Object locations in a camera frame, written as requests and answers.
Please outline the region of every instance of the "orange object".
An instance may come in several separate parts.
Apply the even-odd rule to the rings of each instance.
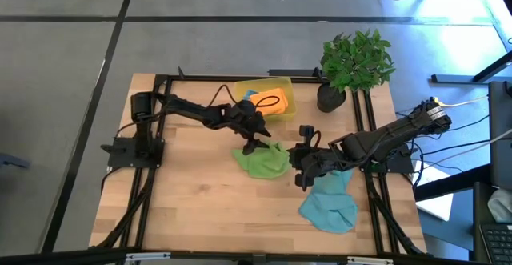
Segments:
[[[271,98],[272,96],[278,97],[279,102],[275,105],[272,105],[277,102],[276,98]],[[257,94],[252,94],[249,96],[249,100],[257,107],[256,110],[262,112],[263,116],[271,115],[271,114],[283,114],[288,107],[288,100],[285,96],[285,91],[281,88],[275,88],[272,90],[268,90],[265,92],[260,92]]]

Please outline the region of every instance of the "green cloth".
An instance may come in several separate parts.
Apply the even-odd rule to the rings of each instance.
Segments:
[[[242,150],[235,149],[231,152],[243,170],[249,172],[249,176],[261,179],[273,179],[283,175],[291,168],[290,153],[282,147],[281,143],[269,143],[268,148],[256,148],[249,155],[244,155]]]

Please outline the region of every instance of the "keyboard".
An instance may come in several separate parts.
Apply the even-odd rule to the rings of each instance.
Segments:
[[[482,224],[480,232],[490,262],[496,265],[512,265],[512,224]]]

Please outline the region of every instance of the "gray floor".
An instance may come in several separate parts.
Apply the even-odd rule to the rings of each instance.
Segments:
[[[116,15],[121,2],[0,0],[0,14]],[[216,14],[443,17],[451,24],[478,22],[484,26],[125,23],[57,250],[88,244],[106,168],[107,156],[99,145],[111,141],[133,73],[174,74],[177,66],[186,74],[265,74],[270,68],[311,68],[318,65],[322,42],[339,32],[378,28],[392,43],[390,54],[398,68],[391,79],[395,109],[405,110],[430,96],[455,103],[485,95],[484,86],[435,86],[428,78],[437,73],[475,74],[506,53],[481,0],[132,0],[128,10],[128,15]],[[25,171],[0,169],[0,255],[37,250],[112,28],[112,23],[0,22],[0,151],[33,163]],[[454,126],[459,126],[488,112],[486,103],[479,102],[454,108],[449,114]],[[432,151],[487,139],[487,127],[483,122],[477,130],[460,130],[438,142],[422,139],[418,143],[424,151]],[[488,162],[488,148],[481,152],[479,157],[467,155],[445,165],[470,169]],[[457,206],[467,207],[468,194],[456,195]],[[435,222],[422,216],[427,234],[439,233],[432,229]],[[438,239],[428,237],[427,246],[436,255],[467,259],[466,251]]]

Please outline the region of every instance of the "green plant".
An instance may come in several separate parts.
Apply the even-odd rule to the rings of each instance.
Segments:
[[[354,38],[337,35],[332,42],[323,44],[322,70],[330,81],[330,87],[340,93],[349,87],[352,91],[370,90],[373,86],[390,81],[394,72],[393,61],[386,52],[391,44],[381,39],[378,30],[370,36],[356,31]]]

